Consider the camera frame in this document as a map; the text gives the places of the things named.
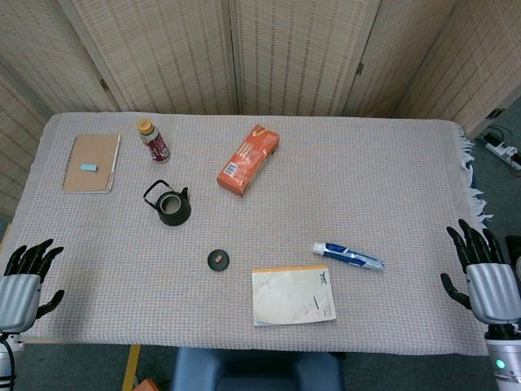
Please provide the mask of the brown kraft notebook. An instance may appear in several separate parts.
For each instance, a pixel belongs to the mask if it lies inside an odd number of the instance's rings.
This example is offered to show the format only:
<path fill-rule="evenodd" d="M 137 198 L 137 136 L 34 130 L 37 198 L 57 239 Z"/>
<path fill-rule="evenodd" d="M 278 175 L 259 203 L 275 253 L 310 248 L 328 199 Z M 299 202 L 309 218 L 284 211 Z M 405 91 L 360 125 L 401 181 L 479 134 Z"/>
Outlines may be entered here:
<path fill-rule="evenodd" d="M 77 135 L 69 153 L 62 191 L 70 194 L 109 193 L 119 147 L 119 134 Z"/>

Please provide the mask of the yellow table leg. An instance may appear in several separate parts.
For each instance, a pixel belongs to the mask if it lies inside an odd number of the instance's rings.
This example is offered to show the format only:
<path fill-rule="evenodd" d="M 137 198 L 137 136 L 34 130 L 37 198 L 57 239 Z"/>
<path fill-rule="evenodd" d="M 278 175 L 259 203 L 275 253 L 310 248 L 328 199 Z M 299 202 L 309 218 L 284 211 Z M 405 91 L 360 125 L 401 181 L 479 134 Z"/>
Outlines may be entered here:
<path fill-rule="evenodd" d="M 129 347 L 121 391 L 134 391 L 139 384 L 137 369 L 140 349 L 140 345 L 131 345 Z"/>

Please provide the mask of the beige woven tablecloth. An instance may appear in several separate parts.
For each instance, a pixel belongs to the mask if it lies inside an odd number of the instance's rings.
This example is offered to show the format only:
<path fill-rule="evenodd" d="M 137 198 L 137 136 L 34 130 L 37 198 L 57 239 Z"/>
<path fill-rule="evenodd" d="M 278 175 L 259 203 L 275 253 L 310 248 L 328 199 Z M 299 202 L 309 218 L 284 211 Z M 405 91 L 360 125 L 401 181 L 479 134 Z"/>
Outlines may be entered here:
<path fill-rule="evenodd" d="M 482 355 L 484 325 L 440 282 L 465 280 L 446 228 L 479 227 L 464 164 L 471 144 L 452 121 L 357 117 L 152 116 L 172 157 L 154 162 L 136 112 L 62 113 L 43 131 L 0 274 L 21 245 L 63 248 L 42 300 L 58 308 L 28 335 L 77 343 L 225 349 Z M 243 196 L 217 175 L 258 124 L 280 135 Z M 112 190 L 62 191 L 80 134 L 119 134 Z M 191 215 L 167 226 L 142 196 L 157 180 L 189 189 Z M 378 258 L 368 270 L 313 253 L 331 243 Z M 225 250 L 223 271 L 208 254 Z M 329 268 L 336 319 L 258 327 L 252 271 Z"/>

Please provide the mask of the white book with yellow edge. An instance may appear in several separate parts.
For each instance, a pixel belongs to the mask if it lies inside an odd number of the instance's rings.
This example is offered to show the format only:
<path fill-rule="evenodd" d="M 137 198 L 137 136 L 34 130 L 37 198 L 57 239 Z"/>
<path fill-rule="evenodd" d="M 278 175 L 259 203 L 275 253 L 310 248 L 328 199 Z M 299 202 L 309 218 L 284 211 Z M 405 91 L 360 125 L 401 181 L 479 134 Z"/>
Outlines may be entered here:
<path fill-rule="evenodd" d="M 254 269 L 252 302 L 256 326 L 336 319 L 330 272 L 325 265 Z"/>

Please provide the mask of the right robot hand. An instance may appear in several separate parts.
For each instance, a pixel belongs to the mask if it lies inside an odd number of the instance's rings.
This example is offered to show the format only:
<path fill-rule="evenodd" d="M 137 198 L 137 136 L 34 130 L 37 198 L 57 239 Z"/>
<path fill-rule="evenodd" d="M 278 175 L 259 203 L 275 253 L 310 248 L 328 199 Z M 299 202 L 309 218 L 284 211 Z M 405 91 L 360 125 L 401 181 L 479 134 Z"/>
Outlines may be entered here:
<path fill-rule="evenodd" d="M 440 280 L 445 292 L 483 324 L 518 324 L 521 292 L 496 237 L 487 228 L 477 231 L 463 219 L 458 225 L 460 231 L 451 226 L 446 231 L 456 248 L 467 292 L 458 291 L 449 275 L 442 273 Z"/>

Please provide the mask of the blue chair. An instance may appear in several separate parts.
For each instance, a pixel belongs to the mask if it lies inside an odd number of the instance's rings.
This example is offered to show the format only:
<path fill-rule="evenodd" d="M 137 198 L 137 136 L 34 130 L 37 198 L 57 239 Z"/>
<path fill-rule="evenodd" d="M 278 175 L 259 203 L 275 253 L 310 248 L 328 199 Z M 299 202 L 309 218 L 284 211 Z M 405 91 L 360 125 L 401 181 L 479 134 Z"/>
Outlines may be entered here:
<path fill-rule="evenodd" d="M 170 391 L 344 391 L 336 354 L 180 348 Z"/>

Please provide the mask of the black teapot lid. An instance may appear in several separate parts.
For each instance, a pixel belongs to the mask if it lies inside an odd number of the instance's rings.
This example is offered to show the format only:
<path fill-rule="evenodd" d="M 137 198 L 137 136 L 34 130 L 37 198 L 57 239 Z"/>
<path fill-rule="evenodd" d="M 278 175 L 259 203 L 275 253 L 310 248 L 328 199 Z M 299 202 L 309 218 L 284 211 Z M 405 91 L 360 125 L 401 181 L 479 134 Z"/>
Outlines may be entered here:
<path fill-rule="evenodd" d="M 208 254 L 208 267 L 214 271 L 223 271 L 230 264 L 228 253 L 222 249 L 215 249 Z"/>

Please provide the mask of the black cast iron teapot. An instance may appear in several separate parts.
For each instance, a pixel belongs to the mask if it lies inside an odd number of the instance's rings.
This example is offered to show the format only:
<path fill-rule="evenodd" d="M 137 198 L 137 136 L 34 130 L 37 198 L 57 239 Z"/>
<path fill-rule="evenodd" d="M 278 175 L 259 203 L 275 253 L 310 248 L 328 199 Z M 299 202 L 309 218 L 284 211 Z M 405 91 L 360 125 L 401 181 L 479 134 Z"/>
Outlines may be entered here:
<path fill-rule="evenodd" d="M 147 199 L 147 196 L 159 184 L 164 185 L 168 190 L 161 194 L 155 203 L 152 203 Z M 159 219 L 167 226 L 180 226 L 191 215 L 188 187 L 184 187 L 181 192 L 177 192 L 166 181 L 160 179 L 144 192 L 142 198 L 158 213 Z"/>

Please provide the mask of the blue white toothpaste tube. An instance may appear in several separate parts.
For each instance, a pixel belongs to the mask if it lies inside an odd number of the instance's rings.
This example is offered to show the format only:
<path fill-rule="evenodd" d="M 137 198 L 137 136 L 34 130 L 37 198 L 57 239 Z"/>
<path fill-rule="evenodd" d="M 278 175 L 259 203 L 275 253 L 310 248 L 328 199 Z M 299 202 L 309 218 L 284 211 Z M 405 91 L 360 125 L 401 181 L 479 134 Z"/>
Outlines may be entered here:
<path fill-rule="evenodd" d="M 368 270 L 384 270 L 384 264 L 378 258 L 338 244 L 315 242 L 313 253 Z"/>

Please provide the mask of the white power strip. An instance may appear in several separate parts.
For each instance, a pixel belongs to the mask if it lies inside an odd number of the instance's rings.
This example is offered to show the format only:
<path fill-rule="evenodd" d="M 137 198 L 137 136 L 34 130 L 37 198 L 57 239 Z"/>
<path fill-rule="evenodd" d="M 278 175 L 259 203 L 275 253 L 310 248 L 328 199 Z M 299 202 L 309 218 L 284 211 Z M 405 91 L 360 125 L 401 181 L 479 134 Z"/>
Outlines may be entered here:
<path fill-rule="evenodd" d="M 504 142 L 494 146 L 486 143 L 485 147 L 501 161 L 505 162 L 511 169 L 521 171 L 521 153 L 516 147 L 507 146 Z"/>

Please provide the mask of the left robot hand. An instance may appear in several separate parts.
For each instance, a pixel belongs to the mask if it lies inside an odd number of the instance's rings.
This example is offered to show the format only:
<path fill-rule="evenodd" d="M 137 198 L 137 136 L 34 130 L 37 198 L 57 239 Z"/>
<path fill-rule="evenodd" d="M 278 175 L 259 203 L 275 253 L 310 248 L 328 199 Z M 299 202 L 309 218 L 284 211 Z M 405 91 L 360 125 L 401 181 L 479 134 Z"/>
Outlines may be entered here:
<path fill-rule="evenodd" d="M 53 240 L 47 239 L 31 248 L 23 245 L 11 254 L 0 277 L 0 333 L 26 332 L 63 300 L 64 290 L 60 289 L 48 303 L 40 303 L 46 275 L 63 251 L 62 247 L 52 248 L 52 244 Z"/>

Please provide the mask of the drink bottle with orange cap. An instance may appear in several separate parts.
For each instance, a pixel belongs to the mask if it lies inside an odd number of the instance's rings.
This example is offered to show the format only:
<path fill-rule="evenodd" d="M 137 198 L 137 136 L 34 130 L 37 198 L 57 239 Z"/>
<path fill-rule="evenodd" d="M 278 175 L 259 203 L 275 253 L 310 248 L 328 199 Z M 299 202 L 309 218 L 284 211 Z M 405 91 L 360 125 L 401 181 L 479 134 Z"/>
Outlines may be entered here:
<path fill-rule="evenodd" d="M 141 119 L 138 121 L 138 132 L 142 143 L 147 147 L 151 154 L 151 158 L 160 163 L 166 162 L 170 157 L 170 151 L 166 146 L 164 139 L 149 119 Z"/>

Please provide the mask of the orange snack box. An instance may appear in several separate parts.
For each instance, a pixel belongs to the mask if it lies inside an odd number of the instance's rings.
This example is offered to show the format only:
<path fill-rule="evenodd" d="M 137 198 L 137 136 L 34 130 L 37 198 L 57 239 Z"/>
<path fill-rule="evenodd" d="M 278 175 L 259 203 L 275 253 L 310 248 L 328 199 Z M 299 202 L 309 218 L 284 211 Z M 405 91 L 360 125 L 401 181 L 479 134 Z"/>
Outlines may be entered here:
<path fill-rule="evenodd" d="M 243 196 L 278 149 L 279 141 L 279 134 L 256 124 L 217 175 L 217 183 L 235 195 Z"/>

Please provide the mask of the woven folding screen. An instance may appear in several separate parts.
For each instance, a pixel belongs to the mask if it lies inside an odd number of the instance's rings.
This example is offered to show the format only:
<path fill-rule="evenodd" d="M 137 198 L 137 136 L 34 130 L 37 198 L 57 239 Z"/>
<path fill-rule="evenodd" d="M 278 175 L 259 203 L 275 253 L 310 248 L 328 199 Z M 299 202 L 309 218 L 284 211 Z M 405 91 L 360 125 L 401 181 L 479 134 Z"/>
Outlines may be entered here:
<path fill-rule="evenodd" d="M 0 0 L 0 216 L 61 112 L 444 119 L 521 94 L 521 0 Z"/>

